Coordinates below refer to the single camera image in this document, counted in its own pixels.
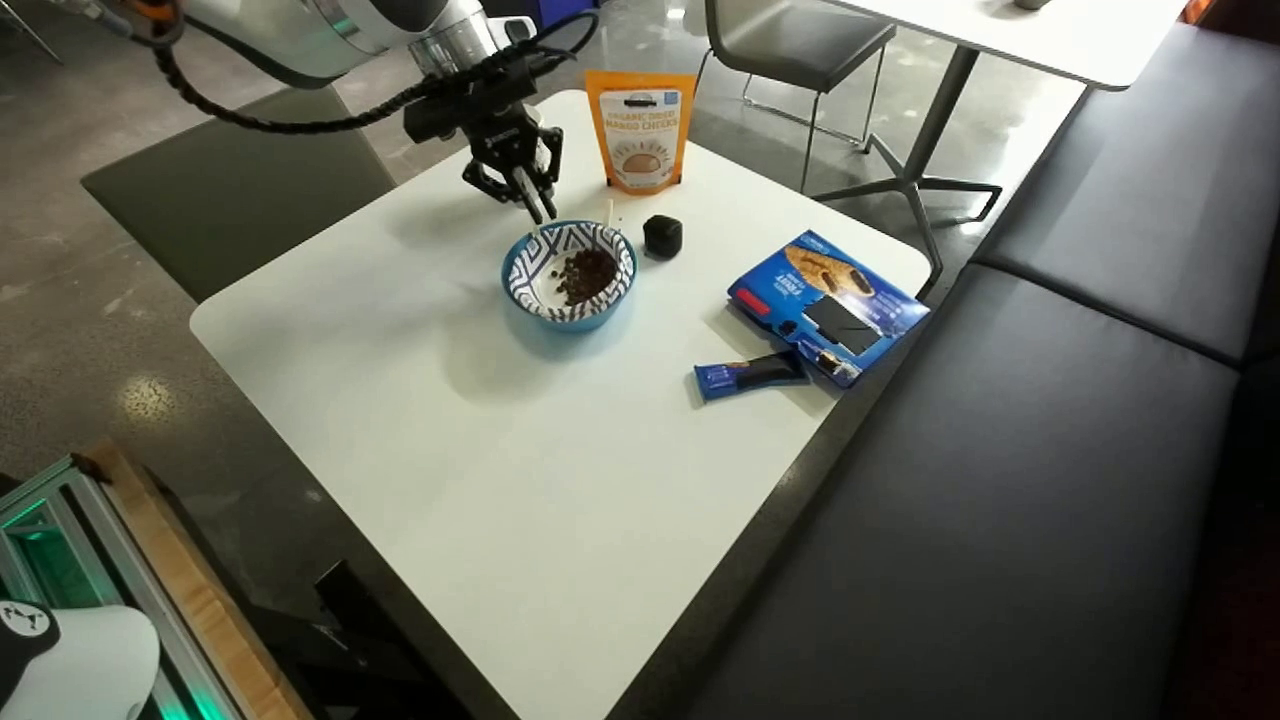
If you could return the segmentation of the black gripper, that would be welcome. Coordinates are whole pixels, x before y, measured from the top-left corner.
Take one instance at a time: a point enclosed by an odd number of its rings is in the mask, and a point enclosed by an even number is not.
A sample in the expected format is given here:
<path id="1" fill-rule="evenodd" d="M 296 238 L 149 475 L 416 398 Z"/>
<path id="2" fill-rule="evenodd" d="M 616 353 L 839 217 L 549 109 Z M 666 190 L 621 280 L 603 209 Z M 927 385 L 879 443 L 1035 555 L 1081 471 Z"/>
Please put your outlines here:
<path id="1" fill-rule="evenodd" d="M 533 90 L 526 71 L 444 75 L 402 109 L 402 133 L 413 140 L 463 136 L 470 152 L 463 180 L 501 204 L 525 204 L 533 224 L 542 224 L 561 217 L 564 133 L 533 119 Z"/>

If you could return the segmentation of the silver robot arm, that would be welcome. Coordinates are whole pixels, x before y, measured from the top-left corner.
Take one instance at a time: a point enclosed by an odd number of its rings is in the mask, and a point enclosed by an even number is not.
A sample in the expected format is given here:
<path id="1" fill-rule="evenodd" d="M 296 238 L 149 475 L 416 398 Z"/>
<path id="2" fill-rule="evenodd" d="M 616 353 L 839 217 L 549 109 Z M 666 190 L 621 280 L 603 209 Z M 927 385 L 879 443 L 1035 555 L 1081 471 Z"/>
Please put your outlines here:
<path id="1" fill-rule="evenodd" d="M 413 140 L 458 133 L 463 180 L 535 224 L 555 217 L 564 133 L 526 112 L 535 78 L 573 58 L 594 17 L 550 26 L 489 17 L 484 0 L 82 0 L 89 17 L 150 53 L 159 75 L 198 112 L 237 128 L 321 136 L 402 117 Z M 282 85 L 331 85 L 371 54 L 408 46 L 424 75 L 394 96 L 335 119 L 262 119 L 202 96 L 176 58 L 176 41 L 202 26 Z"/>

